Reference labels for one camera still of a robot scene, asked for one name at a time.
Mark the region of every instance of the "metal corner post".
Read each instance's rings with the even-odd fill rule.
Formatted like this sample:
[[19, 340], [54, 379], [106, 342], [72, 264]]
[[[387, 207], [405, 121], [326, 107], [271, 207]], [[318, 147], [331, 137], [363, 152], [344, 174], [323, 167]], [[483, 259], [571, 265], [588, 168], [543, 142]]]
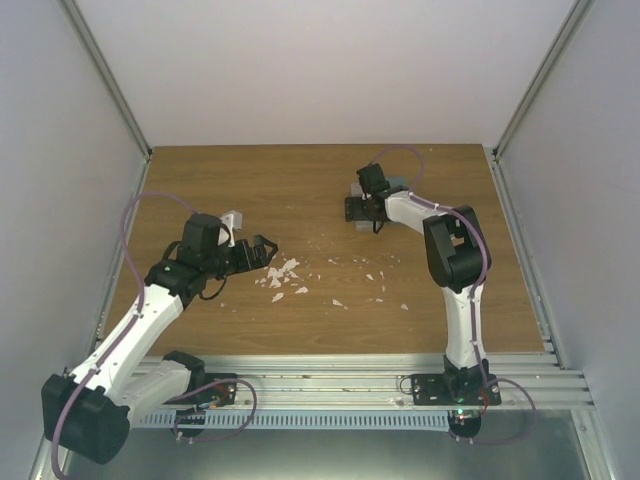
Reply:
[[58, 0], [58, 3], [60, 4], [60, 7], [69, 20], [69, 23], [75, 30], [78, 38], [80, 39], [80, 42], [82, 43], [94, 66], [96, 67], [100, 78], [104, 82], [106, 89], [108, 90], [111, 98], [116, 104], [118, 111], [122, 115], [122, 118], [125, 121], [127, 128], [131, 133], [131, 136], [138, 144], [138, 147], [142, 151], [144, 157], [149, 160], [151, 158], [151, 147], [145, 139], [144, 134], [140, 129], [140, 125], [138, 125], [137, 120], [133, 116], [133, 112], [131, 111], [127, 100], [122, 94], [122, 91], [118, 86], [118, 82], [116, 82], [116, 79], [113, 76], [109, 65], [107, 64], [104, 55], [102, 55], [100, 47], [98, 47], [98, 44], [93, 37], [93, 34], [91, 33], [91, 30], [89, 29], [89, 26], [87, 25], [87, 22], [85, 21], [84, 16], [82, 15], [80, 8], [78, 7], [78, 4], [75, 0]]
[[580, 25], [582, 19], [584, 18], [587, 10], [592, 3], [593, 0], [575, 0], [573, 5], [571, 6], [567, 17], [560, 27], [560, 30], [553, 39], [549, 50], [542, 59], [538, 70], [533, 76], [531, 83], [527, 87], [522, 100], [520, 100], [520, 103], [516, 107], [516, 111], [511, 116], [511, 119], [507, 124], [507, 128], [505, 129], [504, 133], [500, 137], [500, 140], [498, 140], [497, 145], [493, 149], [493, 154], [498, 161], [502, 158], [502, 154], [511, 141], [511, 138], [513, 138], [513, 135], [518, 129], [520, 122], [526, 115], [529, 107], [531, 107], [534, 99], [538, 95], [538, 92], [549, 76], [549, 73], [551, 73], [551, 70], [555, 66], [558, 58], [560, 58], [560, 55], [573, 37], [573, 34], [576, 32], [578, 26]]

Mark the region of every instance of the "wood surface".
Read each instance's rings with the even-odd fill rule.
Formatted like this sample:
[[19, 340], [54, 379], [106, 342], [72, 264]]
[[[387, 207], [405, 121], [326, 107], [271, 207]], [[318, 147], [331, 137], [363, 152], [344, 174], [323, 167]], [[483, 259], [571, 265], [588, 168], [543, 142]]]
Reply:
[[[280, 288], [269, 288], [269, 281], [256, 283], [267, 276], [262, 269], [230, 277], [218, 299], [194, 300], [151, 354], [173, 349], [194, 355], [444, 352], [444, 302], [428, 273], [422, 236], [393, 225], [379, 235], [356, 233], [353, 224], [344, 221], [343, 201], [349, 185], [357, 181], [356, 170], [382, 148], [156, 148], [145, 191], [175, 193], [200, 211], [218, 216], [238, 210], [244, 215], [240, 238], [262, 234], [280, 247], [272, 266], [281, 268], [285, 259], [294, 258], [300, 265], [293, 270], [298, 278]], [[427, 174], [417, 192], [446, 205], [471, 205], [487, 239], [493, 257], [482, 303], [487, 351], [541, 351], [482, 147], [418, 148], [426, 158]], [[419, 170], [418, 161], [407, 151], [390, 152], [380, 162], [385, 174], [409, 180]], [[142, 201], [130, 244], [143, 274], [169, 242], [181, 237], [188, 215], [171, 200]], [[308, 293], [294, 294], [300, 287]], [[217, 288], [218, 283], [211, 281], [206, 293]], [[272, 303], [278, 292], [284, 297]], [[123, 267], [108, 329], [135, 295], [133, 276]], [[335, 306], [334, 300], [343, 307]]]

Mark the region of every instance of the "white wall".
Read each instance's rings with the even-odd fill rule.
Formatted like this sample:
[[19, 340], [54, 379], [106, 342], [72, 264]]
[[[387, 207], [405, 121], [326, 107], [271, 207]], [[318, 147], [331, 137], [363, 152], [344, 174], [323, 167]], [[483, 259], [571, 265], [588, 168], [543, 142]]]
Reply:
[[596, 1], [503, 165], [569, 366], [638, 478], [640, 3]]
[[79, 0], [157, 145], [494, 145], [573, 0]]
[[89, 347], [141, 164], [57, 2], [0, 2], [2, 478], [27, 478], [40, 388]]

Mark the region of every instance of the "purple cable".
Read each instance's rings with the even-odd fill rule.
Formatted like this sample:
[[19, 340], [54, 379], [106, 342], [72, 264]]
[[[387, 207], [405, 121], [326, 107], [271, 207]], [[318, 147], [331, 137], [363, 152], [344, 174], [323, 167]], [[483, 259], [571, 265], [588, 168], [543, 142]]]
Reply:
[[390, 147], [385, 148], [379, 154], [373, 157], [373, 159], [369, 162], [369, 165], [373, 165], [378, 161], [380, 157], [393, 150], [408, 150], [412, 152], [416, 157], [418, 157], [418, 160], [420, 160], [420, 172], [418, 173], [418, 175], [416, 175], [416, 178], [413, 179], [413, 182], [411, 182], [411, 185], [409, 186], [409, 191], [413, 192], [420, 179], [424, 177], [425, 171], [427, 169], [427, 162], [417, 148], [412, 147], [411, 145], [391, 145]]
[[113, 351], [116, 349], [116, 347], [118, 345], [120, 345], [122, 340], [131, 331], [133, 326], [136, 324], [140, 313], [142, 312], [142, 308], [143, 308], [143, 305], [144, 305], [144, 280], [142, 278], [142, 275], [140, 274], [140, 272], [136, 268], [136, 265], [135, 265], [135, 263], [133, 261], [133, 257], [131, 256], [131, 252], [129, 251], [129, 246], [127, 245], [127, 219], [129, 218], [129, 215], [133, 211], [133, 209], [136, 206], [136, 204], [141, 199], [146, 198], [146, 197], [166, 197], [166, 198], [170, 198], [170, 199], [175, 200], [176, 202], [180, 203], [181, 205], [186, 207], [188, 210], [191, 210], [191, 212], [198, 213], [196, 209], [194, 209], [189, 203], [187, 203], [186, 201], [184, 201], [180, 197], [178, 197], [178, 196], [176, 196], [176, 195], [174, 195], [172, 193], [166, 193], [166, 192], [146, 192], [146, 193], [141, 193], [139, 195], [136, 195], [135, 197], [133, 197], [129, 201], [127, 206], [122, 211], [122, 215], [120, 216], [120, 235], [119, 235], [119, 240], [120, 240], [120, 245], [122, 246], [122, 250], [124, 252], [124, 259], [127, 262], [127, 265], [129, 265], [129, 268], [131, 268], [131, 271], [132, 271], [132, 273], [133, 273], [133, 275], [134, 275], [134, 277], [136, 279], [136, 283], [138, 285], [138, 304], [136, 306], [137, 313], [135, 313], [131, 317], [131, 320], [129, 320], [129, 322], [127, 323], [126, 327], [122, 329], [120, 334], [111, 343], [111, 345], [96, 360], [96, 365], [95, 366], [96, 366], [97, 370], [96, 369], [89, 370], [89, 372], [85, 375], [85, 377], [80, 381], [78, 386], [71, 393], [71, 395], [69, 396], [69, 399], [64, 404], [64, 407], [62, 408], [62, 411], [60, 412], [60, 416], [58, 417], [58, 421], [56, 422], [56, 428], [53, 431], [53, 437], [51, 439], [51, 467], [52, 467], [52, 470], [53, 470], [53, 473], [55, 474], [55, 476], [60, 480], [69, 479], [69, 477], [66, 476], [62, 472], [62, 469], [60, 468], [60, 463], [58, 461], [58, 450], [60, 448], [60, 437], [62, 435], [62, 429], [64, 427], [64, 423], [67, 420], [67, 417], [69, 416], [69, 412], [71, 411], [71, 408], [73, 407], [73, 404], [75, 403], [75, 401], [78, 399], [78, 396], [80, 395], [80, 392], [82, 392], [82, 389], [89, 383], [89, 381], [94, 377], [94, 375], [97, 373], [97, 371], [100, 369], [100, 367], [104, 364], [104, 362], [107, 361], [107, 358], [109, 357], [109, 355], [111, 355], [113, 353]]
[[[166, 403], [171, 403], [171, 402], [175, 402], [177, 400], [184, 400], [186, 398], [192, 397], [194, 395], [197, 395], [200, 392], [203, 392], [205, 390], [208, 390], [210, 388], [213, 388], [217, 385], [223, 385], [225, 383], [239, 383], [241, 385], [246, 386], [250, 391], [251, 391], [251, 396], [253, 397], [253, 406], [251, 407], [251, 413], [249, 413], [249, 416], [247, 417], [247, 419], [244, 421], [244, 423], [242, 425], [240, 425], [238, 428], [236, 428], [235, 430], [229, 432], [229, 433], [224, 433], [222, 435], [217, 435], [215, 437], [205, 437], [205, 438], [190, 438], [189, 439], [189, 443], [211, 443], [211, 442], [218, 442], [220, 440], [226, 440], [228, 438], [231, 437], [235, 437], [236, 435], [238, 435], [239, 433], [242, 433], [242, 431], [244, 429], [246, 429], [251, 422], [253, 422], [254, 417], [256, 416], [256, 408], [258, 407], [258, 394], [256, 393], [256, 389], [253, 387], [253, 385], [251, 385], [249, 382], [247, 382], [246, 380], [242, 380], [240, 378], [225, 378], [223, 380], [216, 380], [215, 382], [211, 382], [208, 383], [200, 388], [197, 388], [191, 392], [185, 393], [183, 395], [179, 395], [177, 397], [172, 398], [171, 400], [169, 400]], [[179, 415], [176, 416], [176, 420], [173, 424], [173, 433], [176, 436], [176, 440], [180, 440], [180, 434], [178, 432], [178, 424], [180, 423], [181, 420], [190, 417], [192, 414], [188, 414], [188, 415]]]
[[487, 246], [485, 245], [484, 240], [482, 239], [482, 236], [480, 235], [478, 230], [476, 230], [473, 224], [469, 220], [467, 220], [461, 213], [454, 210], [452, 207], [439, 205], [439, 204], [430, 202], [429, 200], [425, 200], [424, 198], [413, 193], [413, 191], [409, 191], [409, 198], [413, 200], [415, 203], [417, 203], [418, 205], [421, 205], [423, 207], [431, 208], [433, 210], [439, 210], [441, 212], [445, 212], [447, 214], [453, 215], [455, 218], [460, 220], [460, 222], [467, 228], [467, 230], [471, 233], [471, 235], [473, 235], [473, 238], [478, 243], [478, 247], [480, 248], [480, 254], [482, 256], [482, 269], [480, 271], [480, 275], [478, 276], [477, 280], [472, 285], [471, 290], [469, 291], [469, 300], [471, 301], [471, 341], [473, 342], [473, 352], [476, 356], [476, 361], [478, 362], [480, 374], [482, 375], [482, 385], [484, 388], [488, 388], [494, 384], [497, 385], [499, 382], [509, 383], [513, 385], [518, 390], [520, 390], [524, 394], [526, 399], [529, 401], [529, 403], [531, 404], [531, 412], [533, 414], [533, 422], [531, 423], [530, 427], [527, 430], [525, 430], [523, 433], [515, 435], [511, 438], [507, 438], [503, 440], [483, 440], [483, 439], [473, 440], [467, 437], [459, 437], [451, 431], [449, 431], [449, 435], [451, 435], [456, 439], [463, 438], [465, 440], [468, 440], [469, 443], [477, 443], [480, 445], [494, 445], [494, 446], [509, 445], [517, 441], [524, 440], [533, 433], [538, 423], [538, 415], [537, 415], [538, 410], [536, 408], [535, 402], [533, 401], [533, 398], [531, 398], [531, 395], [529, 394], [529, 392], [527, 392], [522, 385], [514, 382], [513, 380], [500, 377], [500, 378], [495, 378], [494, 380], [491, 380], [489, 382], [487, 379], [487, 372], [484, 369], [484, 365], [482, 365], [482, 357], [480, 355], [480, 349], [478, 348], [478, 330], [476, 326], [475, 293], [478, 287], [482, 285], [482, 283], [487, 278], [487, 272], [489, 270], [489, 253], [487, 251]]

